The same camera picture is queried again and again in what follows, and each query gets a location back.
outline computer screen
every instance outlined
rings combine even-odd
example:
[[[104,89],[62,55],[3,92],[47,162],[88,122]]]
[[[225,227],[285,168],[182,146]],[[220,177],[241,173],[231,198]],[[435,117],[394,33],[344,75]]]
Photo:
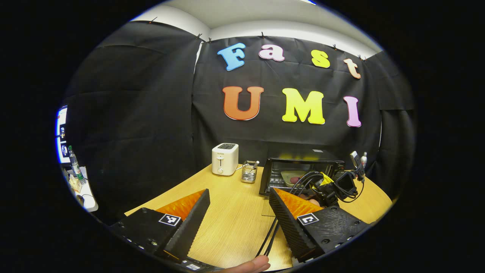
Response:
[[[67,151],[67,147],[69,144],[67,143],[66,131],[65,131],[65,119],[67,116],[67,105],[61,107],[61,109],[57,112],[57,122],[56,122],[56,144],[57,144],[57,155],[59,157],[59,163],[61,164],[68,164],[69,161],[69,152]]]

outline hand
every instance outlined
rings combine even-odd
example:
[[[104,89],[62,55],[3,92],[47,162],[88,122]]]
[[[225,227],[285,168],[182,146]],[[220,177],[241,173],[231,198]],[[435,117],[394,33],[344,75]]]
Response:
[[[268,261],[269,259],[267,256],[259,255],[258,257],[238,266],[222,269],[218,271],[218,273],[259,273],[267,270],[271,266]]]

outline wooden table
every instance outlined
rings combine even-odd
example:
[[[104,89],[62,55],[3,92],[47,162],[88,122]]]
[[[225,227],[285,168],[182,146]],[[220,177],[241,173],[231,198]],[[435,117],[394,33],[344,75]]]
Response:
[[[222,268],[233,267],[255,257],[274,220],[268,200],[259,195],[262,173],[263,167],[258,167],[255,183],[247,184],[241,182],[241,169],[232,176],[219,176],[212,173],[209,165],[167,192],[127,211],[125,215],[141,207],[158,209],[208,188],[210,206],[188,256]],[[362,183],[356,180],[355,184],[360,192]],[[339,201],[339,205],[355,217],[371,223],[391,207],[391,200],[366,178],[362,195],[352,203]],[[269,271],[292,267],[291,251],[281,228],[268,258],[271,264]]]

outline plastic bottle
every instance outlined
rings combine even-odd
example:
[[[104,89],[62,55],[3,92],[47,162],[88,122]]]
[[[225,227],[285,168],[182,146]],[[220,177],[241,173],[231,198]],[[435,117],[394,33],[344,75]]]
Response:
[[[365,165],[367,165],[367,152],[364,152],[364,155],[360,158],[360,162],[362,162],[362,168],[365,170]]]
[[[79,169],[78,159],[76,158],[76,155],[72,151],[71,145],[69,145],[68,149],[69,149],[69,160],[71,160],[72,171],[78,177],[81,185],[84,185],[86,184],[86,179],[84,178],[84,176],[81,173],[81,170]]]

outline black curtain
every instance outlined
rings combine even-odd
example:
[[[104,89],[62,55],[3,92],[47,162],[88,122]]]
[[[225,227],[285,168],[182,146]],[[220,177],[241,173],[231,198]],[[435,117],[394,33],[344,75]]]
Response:
[[[245,64],[231,71],[226,70],[219,50],[236,43],[243,43]],[[285,60],[262,59],[261,46],[274,44],[283,48]],[[324,51],[330,61],[329,68],[312,63],[312,50]],[[350,58],[357,64],[361,78],[354,78],[344,63]],[[299,147],[327,150],[346,162],[351,169],[349,154],[357,151],[360,156],[368,152],[368,170],[371,179],[391,198],[405,178],[394,183],[397,172],[409,171],[414,149],[414,123],[412,99],[409,88],[403,87],[405,79],[396,80],[397,69],[391,60],[380,53],[366,61],[341,50],[311,41],[285,37],[234,37],[203,43],[195,68],[193,97],[193,127],[196,158],[199,168],[210,164],[211,149],[221,142],[240,145],[239,163],[259,160],[264,164],[267,154],[274,150]],[[264,88],[258,115],[251,120],[233,120],[224,113],[226,86],[239,86],[238,107],[250,106],[249,86]],[[322,106],[325,124],[285,122],[284,88],[297,89],[304,100],[311,91],[323,93]],[[349,127],[344,96],[358,99],[360,127]]]
[[[74,75],[66,138],[87,167],[107,224],[193,175],[191,93],[202,40],[176,27],[129,22]]]

